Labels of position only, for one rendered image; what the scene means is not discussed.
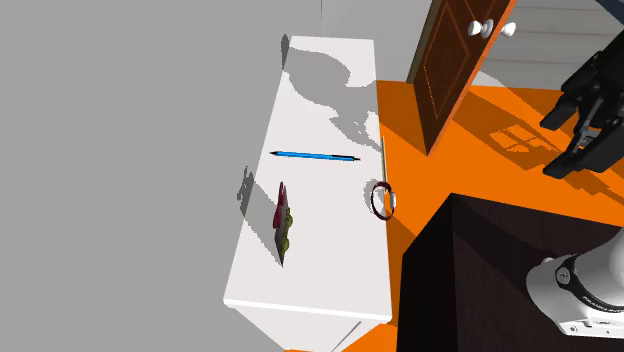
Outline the brown door with white knobs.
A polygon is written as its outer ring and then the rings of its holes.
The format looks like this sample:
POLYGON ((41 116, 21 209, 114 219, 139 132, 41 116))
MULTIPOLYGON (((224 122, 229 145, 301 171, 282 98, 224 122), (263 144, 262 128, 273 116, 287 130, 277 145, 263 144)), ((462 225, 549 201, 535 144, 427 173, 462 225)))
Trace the brown door with white knobs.
POLYGON ((436 148, 517 0, 431 0, 407 82, 424 153, 436 148))

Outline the flat dark red green figure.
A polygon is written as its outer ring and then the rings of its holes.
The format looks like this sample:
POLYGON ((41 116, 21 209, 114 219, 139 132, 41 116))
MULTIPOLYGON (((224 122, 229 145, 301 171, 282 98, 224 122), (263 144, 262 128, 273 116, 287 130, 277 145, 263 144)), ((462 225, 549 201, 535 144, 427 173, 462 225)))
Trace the flat dark red green figure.
POLYGON ((278 202, 272 222, 273 229, 275 230, 274 242, 280 265, 284 264, 285 254, 290 246, 288 232, 292 224, 293 217, 288 205, 287 188, 284 183, 281 182, 279 186, 278 202))

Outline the white chest of drawers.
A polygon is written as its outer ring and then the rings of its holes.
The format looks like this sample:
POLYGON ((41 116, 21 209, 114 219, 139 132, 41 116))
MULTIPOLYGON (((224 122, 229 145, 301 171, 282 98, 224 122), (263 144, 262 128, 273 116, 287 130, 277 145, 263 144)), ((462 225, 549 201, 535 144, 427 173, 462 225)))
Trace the white chest of drawers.
POLYGON ((285 350, 342 352, 392 317, 374 43, 295 36, 276 93, 223 301, 285 350), (356 156, 279 157, 271 151, 356 156), (293 224, 280 265, 280 183, 293 224))

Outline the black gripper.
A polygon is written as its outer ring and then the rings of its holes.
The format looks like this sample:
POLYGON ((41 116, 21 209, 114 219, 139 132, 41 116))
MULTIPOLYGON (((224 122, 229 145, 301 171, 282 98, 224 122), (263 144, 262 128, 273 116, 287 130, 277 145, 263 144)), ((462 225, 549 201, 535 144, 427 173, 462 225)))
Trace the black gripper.
POLYGON ((561 85, 561 91, 540 126, 557 130, 574 113, 579 116, 570 144, 543 173, 556 179, 573 171, 602 173, 624 158, 624 35, 593 54, 561 85), (593 107, 594 94, 614 109, 593 107))

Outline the blue pen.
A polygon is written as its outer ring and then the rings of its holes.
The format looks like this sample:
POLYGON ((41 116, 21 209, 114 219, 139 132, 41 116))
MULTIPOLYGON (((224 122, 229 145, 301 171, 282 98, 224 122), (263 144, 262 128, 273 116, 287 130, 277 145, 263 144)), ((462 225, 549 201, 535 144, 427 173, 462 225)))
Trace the blue pen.
POLYGON ((361 159, 356 156, 348 156, 348 155, 320 154, 320 153, 306 153, 306 152, 292 152, 292 151, 271 151, 269 153, 274 156, 290 157, 290 158, 335 160, 335 161, 348 161, 348 162, 361 161, 361 159))

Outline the dark robot stand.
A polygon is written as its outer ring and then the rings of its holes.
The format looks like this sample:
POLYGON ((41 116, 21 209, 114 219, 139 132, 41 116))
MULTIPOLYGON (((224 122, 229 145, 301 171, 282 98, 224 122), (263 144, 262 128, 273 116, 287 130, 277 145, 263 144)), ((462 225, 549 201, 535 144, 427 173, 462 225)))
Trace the dark robot stand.
POLYGON ((530 269, 588 251, 613 225, 451 194, 402 258, 396 352, 624 352, 564 335, 531 301, 530 269))

